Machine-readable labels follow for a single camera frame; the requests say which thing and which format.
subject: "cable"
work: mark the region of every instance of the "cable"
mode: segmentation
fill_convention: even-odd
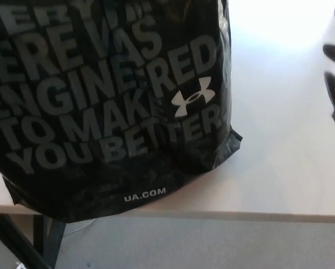
[[[89,225],[91,225],[94,221],[96,221],[96,219],[93,219],[90,223],[88,223],[87,225],[85,225],[84,227],[82,227],[82,228],[80,228],[80,229],[78,229],[78,230],[72,231],[72,232],[70,232],[70,233],[68,233],[68,234],[64,234],[63,237],[66,237],[66,236],[68,236],[68,235],[74,234],[74,233],[76,233],[76,232],[78,232],[78,231],[81,231],[81,230],[87,228],[87,227],[88,227]]]

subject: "under armour logo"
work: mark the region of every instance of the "under armour logo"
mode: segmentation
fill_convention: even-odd
[[[210,85],[211,77],[202,77],[199,78],[201,90],[195,92],[193,95],[188,97],[186,100],[184,99],[181,91],[174,96],[171,103],[179,106],[178,110],[175,113],[175,117],[183,117],[188,114],[186,110],[186,106],[197,99],[202,95],[205,98],[205,103],[207,104],[214,96],[215,92],[213,90],[208,89],[207,87]]]

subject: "floor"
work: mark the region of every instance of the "floor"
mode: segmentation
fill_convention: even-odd
[[[0,242],[0,269],[16,261]],[[57,269],[110,268],[335,269],[335,224],[107,217],[63,239]]]

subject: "metal table leg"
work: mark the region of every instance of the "metal table leg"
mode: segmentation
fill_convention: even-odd
[[[46,224],[45,216],[34,216],[33,246],[8,215],[0,214],[0,240],[27,269],[55,267],[66,224],[52,221],[48,233]]]

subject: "tabletop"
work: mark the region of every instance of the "tabletop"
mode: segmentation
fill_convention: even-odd
[[[335,1],[231,0],[232,126],[241,149],[131,216],[335,221],[335,123],[323,73],[335,64]],[[14,206],[0,175],[0,213]]]

